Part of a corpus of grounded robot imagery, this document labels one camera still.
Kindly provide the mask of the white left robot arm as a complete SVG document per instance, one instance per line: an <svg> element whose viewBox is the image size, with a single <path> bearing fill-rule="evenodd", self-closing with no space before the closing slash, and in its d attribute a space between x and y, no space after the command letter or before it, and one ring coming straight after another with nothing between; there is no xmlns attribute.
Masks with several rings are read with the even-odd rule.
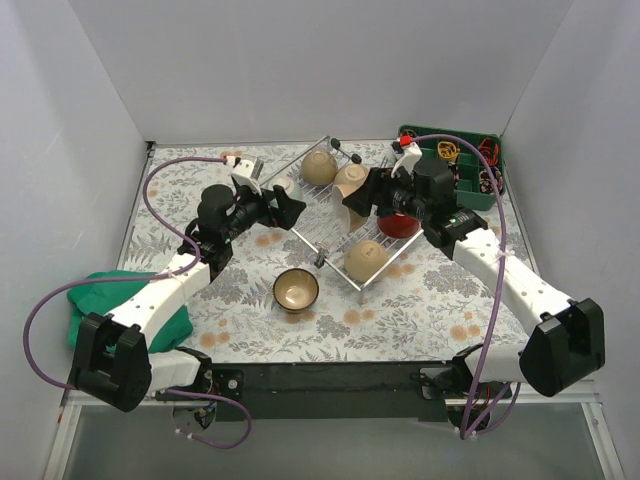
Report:
<svg viewBox="0 0 640 480"><path fill-rule="evenodd" d="M81 321L70 384L123 412L171 387L193 400L205 398L213 386L210 358L188 348L151 353L154 338L219 276L232 257L234 239L254 224L289 230L305 207L281 186L258 193L247 186L206 188L166 272L106 314L90 313Z"/></svg>

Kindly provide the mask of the beige bowl white flower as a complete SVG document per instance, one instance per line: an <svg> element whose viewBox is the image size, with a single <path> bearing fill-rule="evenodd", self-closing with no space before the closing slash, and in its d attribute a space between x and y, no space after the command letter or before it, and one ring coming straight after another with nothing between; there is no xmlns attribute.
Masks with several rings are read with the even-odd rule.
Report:
<svg viewBox="0 0 640 480"><path fill-rule="evenodd" d="M336 174L333 190L349 195L360 188L368 177L369 169L361 164L349 163Z"/></svg>

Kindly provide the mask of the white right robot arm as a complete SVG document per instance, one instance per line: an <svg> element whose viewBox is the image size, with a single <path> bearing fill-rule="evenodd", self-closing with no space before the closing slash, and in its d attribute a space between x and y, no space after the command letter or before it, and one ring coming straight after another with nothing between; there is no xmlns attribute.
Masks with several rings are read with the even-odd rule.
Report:
<svg viewBox="0 0 640 480"><path fill-rule="evenodd" d="M372 168L342 203L360 216L419 221L427 241L491 288L528 334L524 344L483 343L459 352L452 383L460 395L475 397L489 382L518 382L552 397L604 366L601 307L590 298L572 299L508 254L487 223L458 204L453 175L442 162L423 159L411 172Z"/></svg>

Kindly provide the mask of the olive beige plain bowl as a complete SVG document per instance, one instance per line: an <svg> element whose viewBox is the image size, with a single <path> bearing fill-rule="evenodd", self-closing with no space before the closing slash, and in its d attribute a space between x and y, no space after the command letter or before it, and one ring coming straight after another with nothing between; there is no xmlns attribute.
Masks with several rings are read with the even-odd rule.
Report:
<svg viewBox="0 0 640 480"><path fill-rule="evenodd" d="M337 161L333 155L324 150L313 150L303 159L301 164L302 179L314 186L326 186L334 181L338 172Z"/></svg>

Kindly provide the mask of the beige floral bowl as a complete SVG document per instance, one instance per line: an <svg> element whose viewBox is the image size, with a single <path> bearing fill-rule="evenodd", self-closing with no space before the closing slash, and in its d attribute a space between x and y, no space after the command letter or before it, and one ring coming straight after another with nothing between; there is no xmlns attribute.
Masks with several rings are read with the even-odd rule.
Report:
<svg viewBox="0 0 640 480"><path fill-rule="evenodd" d="M351 233L361 228L367 217L358 215L355 211L343 204L343 200L358 189L355 185L334 185L331 193L331 202L334 216L343 234Z"/></svg>

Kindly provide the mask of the beige bowl bird motif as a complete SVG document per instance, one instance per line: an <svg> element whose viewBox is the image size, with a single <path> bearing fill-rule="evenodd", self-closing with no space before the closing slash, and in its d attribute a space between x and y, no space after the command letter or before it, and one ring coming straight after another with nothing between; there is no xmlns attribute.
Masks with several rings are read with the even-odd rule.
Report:
<svg viewBox="0 0 640 480"><path fill-rule="evenodd" d="M344 268L350 277L358 282L368 281L388 261L386 248L373 240L356 243L344 258Z"/></svg>

